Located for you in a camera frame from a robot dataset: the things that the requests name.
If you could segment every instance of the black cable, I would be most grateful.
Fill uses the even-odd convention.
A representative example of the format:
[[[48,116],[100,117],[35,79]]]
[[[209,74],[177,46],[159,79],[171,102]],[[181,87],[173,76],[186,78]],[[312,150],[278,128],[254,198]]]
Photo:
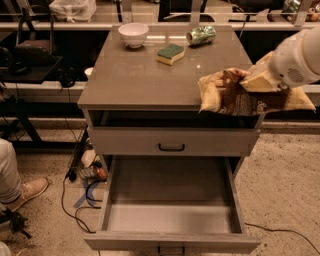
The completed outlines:
[[[67,88],[67,89],[68,89],[68,100],[69,100],[69,104],[71,104],[70,90],[69,90],[69,88]],[[65,120],[65,122],[66,122],[66,124],[67,124],[68,129],[72,132],[73,137],[74,137],[76,143],[79,143],[79,140],[78,140],[77,136],[75,135],[74,131],[71,129],[71,127],[70,127],[70,125],[69,125],[69,123],[68,123],[68,121],[67,121],[67,118],[65,117],[64,120]]]
[[[92,205],[92,204],[90,203],[90,201],[93,201],[93,202],[102,202],[102,200],[97,200],[97,199],[90,198],[90,197],[88,196],[88,192],[89,192],[89,189],[91,188],[91,186],[92,186],[93,184],[100,183],[100,182],[104,182],[104,180],[95,180],[95,181],[91,182],[91,183],[87,186],[87,188],[86,188],[86,200],[87,200],[88,204],[89,204],[92,208],[95,208],[95,209],[101,209],[101,207]]]
[[[300,234],[299,232],[297,231],[294,231],[294,230],[291,230],[291,229],[271,229],[271,228],[267,228],[267,227],[263,227],[263,226],[259,226],[259,225],[256,225],[256,224],[251,224],[251,223],[245,223],[247,226],[252,226],[252,227],[256,227],[256,228],[260,228],[264,231],[268,231],[268,232],[291,232],[291,233],[294,233],[296,235],[299,235],[301,236],[302,238],[304,238],[311,246],[312,248],[320,255],[320,251],[313,245],[313,243],[307,238],[305,237],[304,235]]]
[[[246,26],[246,23],[250,20],[250,15],[248,14],[246,16],[246,19],[244,20],[243,22],[243,25],[242,25],[242,28],[241,28],[241,32],[240,32],[240,35],[239,35],[239,40],[241,39],[241,36],[242,36],[242,33],[244,31],[244,27]]]
[[[81,223],[84,227],[82,227],[81,225],[79,225],[79,227],[84,231],[84,232],[86,232],[86,233],[90,233],[90,234],[93,234],[93,233],[95,233],[95,232],[93,232],[93,231],[91,231],[90,229],[89,229],[89,227],[86,225],[86,223],[84,223],[84,221],[82,221],[81,219],[79,219],[77,216],[73,216],[72,214],[70,214],[70,213],[68,213],[67,212],[67,210],[65,209],[65,207],[64,207],[64,195],[65,195],[65,191],[66,191],[66,184],[65,184],[65,182],[66,182],[66,179],[67,179],[67,177],[65,177],[64,178],[64,180],[63,180],[63,189],[62,189],[62,196],[61,196],[61,206],[62,206],[62,209],[63,209],[63,211],[69,216],[69,217],[71,217],[71,218],[73,218],[73,219],[75,219],[76,221],[77,221],[77,223],[78,223],[78,225],[79,225],[79,223]]]
[[[19,95],[19,88],[18,88],[18,84],[17,84],[17,83],[15,83],[15,85],[16,85],[16,90],[17,90],[17,101],[19,101],[19,100],[20,100],[20,95]]]

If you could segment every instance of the sneaker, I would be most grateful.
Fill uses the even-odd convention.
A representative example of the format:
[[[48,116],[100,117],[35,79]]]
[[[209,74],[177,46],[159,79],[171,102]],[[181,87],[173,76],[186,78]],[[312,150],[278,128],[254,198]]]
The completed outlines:
[[[46,178],[39,178],[21,185],[21,194],[12,203],[3,204],[12,212],[18,210],[24,203],[30,199],[41,195],[48,187],[49,182]]]

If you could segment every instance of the desk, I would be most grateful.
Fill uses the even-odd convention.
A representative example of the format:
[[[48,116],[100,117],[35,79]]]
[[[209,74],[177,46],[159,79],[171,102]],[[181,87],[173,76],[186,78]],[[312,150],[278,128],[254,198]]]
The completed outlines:
[[[198,113],[200,77],[251,65],[237,36],[216,26],[214,43],[190,48],[189,26],[150,26],[144,46],[130,49],[117,28],[78,101],[109,170],[101,225],[86,242],[99,250],[253,251],[259,241],[246,235],[233,178],[262,118]],[[186,50],[173,66],[155,60],[169,43]]]

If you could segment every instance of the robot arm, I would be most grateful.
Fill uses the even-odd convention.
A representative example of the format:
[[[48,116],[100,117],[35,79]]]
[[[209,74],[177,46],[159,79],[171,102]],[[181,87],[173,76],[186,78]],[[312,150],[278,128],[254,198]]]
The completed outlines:
[[[249,72],[241,85],[251,92],[279,91],[320,80],[320,26],[285,39]]]

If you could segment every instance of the green sponge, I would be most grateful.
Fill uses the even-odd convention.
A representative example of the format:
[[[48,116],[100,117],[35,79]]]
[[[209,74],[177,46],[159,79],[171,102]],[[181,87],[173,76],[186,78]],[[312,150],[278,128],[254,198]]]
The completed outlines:
[[[157,61],[172,65],[175,61],[184,56],[184,47],[176,44],[169,44],[157,53]]]

